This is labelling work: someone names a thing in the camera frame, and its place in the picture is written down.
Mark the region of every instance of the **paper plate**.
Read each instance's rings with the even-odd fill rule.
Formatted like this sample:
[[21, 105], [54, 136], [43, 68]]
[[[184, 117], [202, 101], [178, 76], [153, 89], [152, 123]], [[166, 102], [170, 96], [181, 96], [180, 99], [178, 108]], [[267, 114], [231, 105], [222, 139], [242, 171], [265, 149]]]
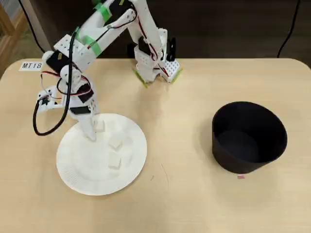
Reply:
[[56, 157], [58, 173], [71, 189], [92, 196], [128, 186], [141, 172], [147, 156], [146, 137], [131, 119], [117, 114], [95, 116], [105, 132], [90, 141], [79, 123], [63, 137]]

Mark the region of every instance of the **black cable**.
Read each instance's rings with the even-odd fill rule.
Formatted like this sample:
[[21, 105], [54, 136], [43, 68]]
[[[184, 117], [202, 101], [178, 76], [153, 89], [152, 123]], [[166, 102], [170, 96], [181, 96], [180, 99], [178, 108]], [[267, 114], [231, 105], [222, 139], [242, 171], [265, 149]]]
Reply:
[[[71, 94], [71, 96], [79, 96], [79, 95], [85, 95], [85, 94], [87, 94], [88, 92], [90, 92], [91, 90], [92, 90], [92, 87], [91, 87], [91, 82], [86, 78], [86, 77], [84, 77], [83, 76], [83, 78], [85, 78], [85, 80], [87, 81], [87, 84], [89, 85], [89, 90], [88, 91], [85, 91], [85, 92], [83, 92], [83, 93], [72, 93]], [[57, 88], [57, 90], [58, 90], [58, 92], [60, 93], [60, 94], [63, 94], [63, 95], [67, 95], [67, 93], [65, 93], [65, 92], [63, 92], [60, 88], [59, 88], [59, 85], [60, 85], [60, 82], [62, 81], [62, 79], [59, 79], [58, 80], [58, 82], [57, 82], [57, 85], [56, 85], [56, 88]]]
[[41, 100], [43, 100], [45, 97], [42, 97], [40, 98], [36, 105], [35, 105], [35, 111], [34, 111], [34, 116], [33, 116], [33, 127], [34, 127], [34, 131], [37, 135], [39, 136], [47, 136], [53, 132], [55, 132], [65, 121], [66, 119], [66, 116], [67, 116], [67, 113], [68, 113], [68, 110], [69, 110], [69, 103], [70, 103], [70, 95], [71, 95], [71, 85], [72, 85], [72, 52], [73, 52], [73, 43], [74, 43], [74, 40], [76, 38], [76, 35], [77, 35], [77, 31], [78, 31], [78, 28], [74, 31], [74, 33], [72, 34], [71, 36], [71, 40], [70, 40], [70, 45], [69, 45], [69, 74], [68, 74], [68, 90], [67, 90], [67, 95], [66, 95], [66, 104], [65, 104], [65, 109], [64, 109], [64, 113], [63, 113], [63, 116], [62, 118], [60, 119], [60, 121], [49, 131], [45, 132], [45, 133], [40, 133], [38, 131], [38, 128], [37, 128], [37, 122], [36, 122], [36, 119], [37, 119], [37, 113], [38, 113], [38, 109], [39, 109], [39, 106], [40, 106], [40, 102]]
[[107, 30], [103, 34], [101, 34], [93, 43], [91, 43], [88, 46], [88, 49], [90, 49], [96, 42], [98, 42], [110, 29], [119, 29], [119, 28], [121, 28], [121, 27], [123, 27], [123, 26], [125, 26], [127, 24], [130, 24], [130, 23], [134, 22], [136, 20], [137, 16], [138, 16], [138, 13], [137, 13], [137, 10], [136, 10], [134, 5], [132, 5], [132, 9], [135, 11], [135, 17], [134, 17], [133, 20], [130, 20], [129, 22], [124, 23], [124, 24], [122, 24], [122, 25], [120, 25], [118, 27], [111, 27], [111, 26], [108, 25], [107, 26]]
[[290, 31], [289, 31], [285, 41], [283, 42], [282, 46], [278, 50], [278, 53], [277, 53], [277, 56], [276, 56], [277, 58], [280, 57], [281, 52], [282, 52], [284, 46], [286, 45], [287, 41], [291, 38], [291, 35], [292, 35], [293, 31], [294, 31], [299, 6], [300, 6], [300, 0], [297, 1], [297, 5], [296, 5], [296, 9], [295, 9], [295, 13], [294, 13], [291, 29], [290, 29]]
[[20, 4], [21, 8], [23, 9], [23, 12], [24, 12], [24, 14], [25, 14], [25, 16], [26, 16], [26, 18], [27, 18], [28, 24], [29, 24], [30, 29], [31, 29], [31, 31], [32, 31], [32, 33], [33, 33], [33, 36], [34, 36], [34, 38], [35, 38], [35, 42], [37, 43], [37, 45], [38, 45], [38, 47], [40, 48], [40, 50], [41, 50], [43, 53], [45, 53], [44, 49], [40, 46], [40, 44], [39, 44], [39, 42], [38, 42], [38, 39], [37, 39], [37, 37], [36, 37], [36, 35], [35, 35], [34, 28], [33, 28], [32, 24], [31, 24], [31, 22], [30, 22], [30, 19], [29, 19], [29, 17], [28, 17], [28, 14], [27, 14], [27, 12], [26, 12], [26, 10], [25, 10], [23, 4], [21, 3], [21, 0], [18, 0], [18, 2], [19, 2], [19, 4]]

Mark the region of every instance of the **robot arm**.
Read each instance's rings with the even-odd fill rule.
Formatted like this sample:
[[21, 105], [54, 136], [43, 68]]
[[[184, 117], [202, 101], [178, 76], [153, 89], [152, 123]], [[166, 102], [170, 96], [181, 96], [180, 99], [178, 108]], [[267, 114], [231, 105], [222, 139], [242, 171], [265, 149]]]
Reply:
[[[82, 73], [103, 53], [103, 51], [126, 29], [137, 44], [134, 49], [137, 60], [137, 74], [146, 82], [153, 82], [157, 75], [172, 82], [181, 67], [174, 57], [174, 45], [167, 49], [168, 33], [159, 29], [148, 9], [146, 0], [107, 0], [96, 6], [97, 11], [82, 25], [75, 38], [65, 35], [54, 45], [55, 51], [48, 51], [43, 60], [59, 75], [60, 86], [66, 92], [69, 83], [69, 47], [72, 47], [72, 94], [69, 102], [69, 114], [77, 119], [86, 136], [96, 140], [98, 122], [93, 116], [99, 113], [96, 90], [93, 83]], [[40, 99], [38, 112], [64, 106], [66, 96], [63, 94], [61, 104], [54, 104], [56, 87], [50, 87], [44, 92], [54, 90], [51, 96]]]
[[[134, 51], [138, 62], [137, 72], [142, 79], [146, 83], [153, 82], [160, 74], [168, 82], [172, 82], [180, 70], [180, 65], [174, 56], [167, 60], [167, 30], [156, 26], [146, 0], [124, 0], [122, 6], [119, 1], [107, 0], [105, 3], [99, 3], [97, 11], [82, 25], [73, 48], [73, 62], [81, 72], [84, 72], [122, 32], [128, 29], [137, 44]], [[66, 35], [54, 45], [54, 48], [66, 57], [69, 56], [70, 39], [71, 36]], [[60, 73], [66, 61], [61, 64], [57, 52], [52, 57], [49, 55], [44, 57], [47, 64]]]

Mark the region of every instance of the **table surface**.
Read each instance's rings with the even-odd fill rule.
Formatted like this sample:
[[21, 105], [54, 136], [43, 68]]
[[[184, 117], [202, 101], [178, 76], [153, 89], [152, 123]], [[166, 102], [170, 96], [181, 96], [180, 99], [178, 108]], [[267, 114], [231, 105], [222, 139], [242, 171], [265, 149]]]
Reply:
[[[310, 233], [311, 71], [292, 59], [181, 59], [174, 84], [146, 89], [132, 60], [97, 60], [86, 72], [102, 113], [134, 120], [148, 156], [138, 178], [115, 194], [90, 197], [60, 179], [56, 150], [76, 121], [48, 137], [33, 132], [38, 72], [12, 64], [0, 81], [0, 232]], [[46, 77], [45, 85], [55, 83]], [[232, 101], [273, 111], [288, 132], [285, 153], [238, 179], [211, 153], [211, 120]], [[62, 110], [41, 114], [47, 130]]]

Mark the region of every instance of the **black cup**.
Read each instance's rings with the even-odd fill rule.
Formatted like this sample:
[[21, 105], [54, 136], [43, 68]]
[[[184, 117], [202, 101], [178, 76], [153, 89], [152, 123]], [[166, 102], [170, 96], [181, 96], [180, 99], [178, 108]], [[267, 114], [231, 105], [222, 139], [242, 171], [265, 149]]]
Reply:
[[270, 110], [250, 102], [233, 102], [215, 114], [213, 154], [224, 169], [245, 174], [282, 155], [287, 145], [284, 125]]

